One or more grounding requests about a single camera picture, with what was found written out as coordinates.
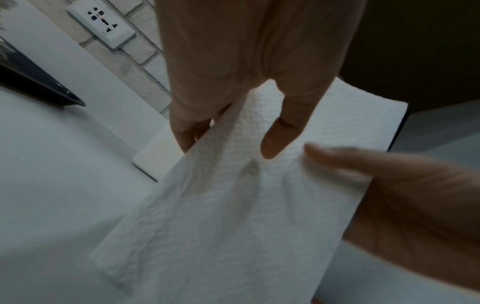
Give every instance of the skin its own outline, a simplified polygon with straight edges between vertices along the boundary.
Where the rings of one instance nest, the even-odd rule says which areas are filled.
[[[480,291],[480,174],[419,155],[305,145],[313,163],[373,176],[344,240]]]
[[[337,75],[366,0],[156,0],[172,94],[170,125],[186,152],[212,118],[274,79],[285,94],[266,133],[273,158],[306,126]]]

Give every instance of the gray surface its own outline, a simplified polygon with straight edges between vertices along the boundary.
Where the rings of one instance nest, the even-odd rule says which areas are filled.
[[[470,117],[476,108],[469,107],[411,117],[395,148],[480,169],[480,111]],[[155,185],[132,167],[133,153],[79,108],[59,110],[0,88],[0,303],[122,298],[88,255]],[[327,304],[480,302],[345,244],[319,294]]]

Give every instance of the paper towel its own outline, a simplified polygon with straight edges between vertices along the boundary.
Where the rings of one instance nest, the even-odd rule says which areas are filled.
[[[134,302],[310,302],[368,183],[314,168],[302,146],[386,150],[407,106],[336,79],[267,161],[282,99],[268,82],[232,106],[92,254]]]

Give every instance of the electrical socket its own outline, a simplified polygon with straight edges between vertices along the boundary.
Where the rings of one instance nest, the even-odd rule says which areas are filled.
[[[101,0],[77,0],[67,11],[114,50],[136,34]]]

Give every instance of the white paper towel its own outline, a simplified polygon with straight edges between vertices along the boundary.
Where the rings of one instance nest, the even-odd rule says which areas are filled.
[[[283,96],[233,106],[92,254],[138,303],[309,303],[362,199],[302,161],[305,141],[386,150],[406,104],[337,79],[303,134],[266,161]]]

